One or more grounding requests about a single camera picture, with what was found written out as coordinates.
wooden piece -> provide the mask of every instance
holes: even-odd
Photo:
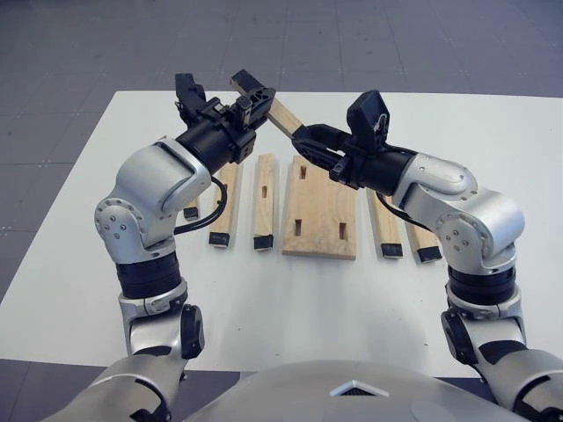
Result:
[[[397,217],[378,199],[375,191],[366,189],[368,203],[373,213],[372,229],[374,237],[386,258],[403,258],[403,245],[398,233]]]
[[[232,228],[232,215],[235,208],[237,197],[236,184],[237,184],[237,171],[236,164],[226,164],[219,172],[219,180],[227,188],[227,205],[221,216],[211,223],[209,226],[209,244],[213,246],[226,248],[229,246],[230,232]],[[215,204],[221,199],[221,191],[217,188],[215,195]]]
[[[258,156],[254,208],[255,251],[267,251],[274,246],[274,172],[274,154]]]
[[[200,218],[200,197],[195,197],[189,204],[184,207],[184,218],[191,222]]]
[[[301,156],[293,157],[288,189],[282,252],[355,259],[355,190]]]
[[[438,239],[434,233],[409,223],[407,223],[407,227],[411,230],[414,249],[418,253],[422,264],[442,259],[442,254],[438,247]]]
[[[244,69],[232,77],[230,85],[243,95],[251,90],[264,88],[264,85]],[[297,129],[303,126],[303,123],[277,98],[274,98],[266,116],[289,138],[293,138]]]

white table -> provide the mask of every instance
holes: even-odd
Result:
[[[231,102],[235,94],[219,92]],[[305,123],[346,128],[354,93],[279,93]],[[390,143],[455,160],[515,198],[527,227],[518,241],[518,281],[529,345],[563,356],[561,155],[563,100],[471,95],[385,94]],[[120,292],[93,210],[121,163],[184,126],[171,91],[118,92],[62,187],[0,307],[0,358],[109,365],[125,354]],[[255,371],[312,359],[378,360],[434,376],[474,376],[448,352],[444,260],[417,265],[374,245],[364,191],[357,197],[354,262],[252,250],[252,194],[258,154],[279,164],[282,212],[295,151],[267,123],[244,162],[237,231],[226,251],[206,229],[177,238],[190,302],[201,306],[206,349],[190,369]],[[213,189],[202,197],[211,208]],[[404,242],[406,233],[401,227]]]

wooden board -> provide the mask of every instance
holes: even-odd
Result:
[[[233,210],[238,200],[236,197],[238,165],[226,164],[219,171],[219,180],[227,188],[227,205],[221,216],[209,226],[209,244],[216,247],[226,248],[229,246],[230,232],[233,223]],[[214,207],[221,199],[221,191],[216,189]]]
[[[366,193],[373,213],[371,227],[383,256],[386,258],[403,258],[403,246],[398,232],[397,217],[381,203],[375,191],[366,189]]]
[[[434,233],[409,223],[407,227],[411,230],[413,248],[422,264],[442,259],[438,239]]]
[[[282,252],[355,259],[355,190],[301,156],[293,157],[288,189]]]
[[[274,154],[258,156],[254,207],[254,250],[274,245]]]

gray floor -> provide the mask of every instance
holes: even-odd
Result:
[[[116,90],[229,89],[243,67],[283,91],[563,97],[563,0],[0,0],[0,300]],[[0,360],[0,420],[98,371]],[[237,378],[195,376],[181,416]]]

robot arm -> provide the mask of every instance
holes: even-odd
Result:
[[[261,86],[245,71],[231,84],[239,92]],[[351,134],[296,123],[279,103],[268,117],[330,179],[373,189],[384,205],[383,195],[392,196],[394,214],[436,234],[449,265],[442,327],[454,358],[475,368],[503,407],[531,420],[561,420],[563,360],[526,347],[515,283],[514,241],[524,227],[518,206],[479,186],[460,164],[388,145],[390,114],[378,91],[348,108]]]
[[[49,421],[170,420],[184,367],[204,347],[201,312],[187,303],[174,235],[200,229],[224,209],[226,190],[211,175],[252,152],[275,91],[260,88],[233,105],[207,101],[191,75],[176,75],[188,130],[140,149],[120,168],[96,207],[99,235],[116,265],[128,357],[114,363]],[[217,183],[222,200],[198,222],[176,228],[183,207]]]

